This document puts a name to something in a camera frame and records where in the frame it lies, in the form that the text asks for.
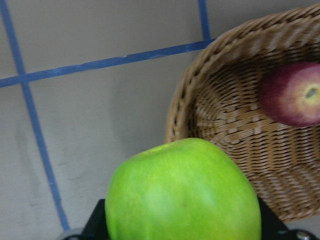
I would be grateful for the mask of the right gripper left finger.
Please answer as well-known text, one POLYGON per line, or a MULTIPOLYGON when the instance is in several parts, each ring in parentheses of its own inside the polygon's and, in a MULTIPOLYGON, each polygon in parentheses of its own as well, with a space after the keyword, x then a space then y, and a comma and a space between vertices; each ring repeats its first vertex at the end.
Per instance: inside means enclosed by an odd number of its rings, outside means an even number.
POLYGON ((81 235, 85 240, 109 240, 106 225, 105 199, 98 200, 81 235))

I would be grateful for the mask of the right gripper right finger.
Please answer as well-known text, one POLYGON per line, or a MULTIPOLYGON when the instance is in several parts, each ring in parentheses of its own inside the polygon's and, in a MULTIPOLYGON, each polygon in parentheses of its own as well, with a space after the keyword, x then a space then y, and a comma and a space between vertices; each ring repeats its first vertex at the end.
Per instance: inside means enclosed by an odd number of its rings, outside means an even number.
POLYGON ((286 227, 286 225, 260 197, 258 197, 258 203, 261 213, 261 239, 290 240, 290 230, 286 227))

